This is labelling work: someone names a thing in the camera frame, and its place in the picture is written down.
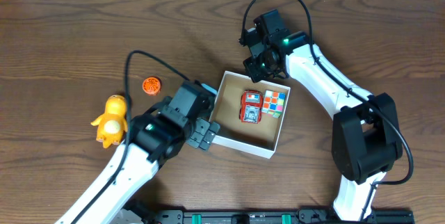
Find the red toy truck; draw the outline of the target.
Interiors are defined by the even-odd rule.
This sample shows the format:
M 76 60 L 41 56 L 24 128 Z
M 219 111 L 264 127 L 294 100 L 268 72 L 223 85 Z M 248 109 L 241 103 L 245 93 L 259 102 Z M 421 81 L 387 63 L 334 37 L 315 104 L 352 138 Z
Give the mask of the red toy truck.
M 258 124 L 261 121 L 263 95 L 256 90 L 245 90 L 241 96 L 239 120 L 243 123 Z

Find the colourful puzzle cube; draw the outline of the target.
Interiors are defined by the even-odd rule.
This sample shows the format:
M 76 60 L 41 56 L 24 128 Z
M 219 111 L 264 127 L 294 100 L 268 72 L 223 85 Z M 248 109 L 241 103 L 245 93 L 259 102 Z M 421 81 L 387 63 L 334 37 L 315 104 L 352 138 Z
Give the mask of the colourful puzzle cube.
M 267 90 L 264 94 L 264 102 L 261 112 L 271 115 L 274 118 L 279 118 L 284 111 L 285 100 L 285 93 Z

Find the white cardboard box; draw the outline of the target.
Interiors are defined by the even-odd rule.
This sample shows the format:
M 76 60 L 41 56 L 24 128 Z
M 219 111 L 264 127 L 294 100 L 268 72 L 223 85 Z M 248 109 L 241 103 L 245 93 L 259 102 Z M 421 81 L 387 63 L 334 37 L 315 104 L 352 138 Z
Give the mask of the white cardboard box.
M 269 81 L 252 82 L 226 71 L 211 120 L 220 125 L 213 143 L 271 158 L 279 140 L 291 89 Z

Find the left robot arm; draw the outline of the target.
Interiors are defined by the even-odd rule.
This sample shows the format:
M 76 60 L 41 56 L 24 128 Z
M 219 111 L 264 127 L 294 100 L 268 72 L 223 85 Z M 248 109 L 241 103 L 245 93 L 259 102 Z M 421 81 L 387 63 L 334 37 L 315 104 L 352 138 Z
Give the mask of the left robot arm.
M 220 126 L 209 121 L 216 90 L 185 81 L 129 124 L 129 140 L 119 145 L 107 166 L 59 223 L 110 223 L 130 197 L 150 181 L 184 145 L 207 151 Z

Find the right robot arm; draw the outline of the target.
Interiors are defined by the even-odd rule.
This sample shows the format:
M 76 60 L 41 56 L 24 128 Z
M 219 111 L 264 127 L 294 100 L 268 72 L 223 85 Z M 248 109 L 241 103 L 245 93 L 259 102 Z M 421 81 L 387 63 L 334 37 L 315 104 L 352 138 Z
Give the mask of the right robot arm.
M 331 153 L 342 175 L 333 208 L 343 221 L 368 218 L 373 187 L 403 154 L 393 99 L 353 83 L 305 32 L 291 33 L 277 10 L 258 16 L 254 24 L 241 31 L 239 40 L 251 53 L 243 62 L 248 76 L 256 83 L 284 73 L 322 105 L 333 121 Z

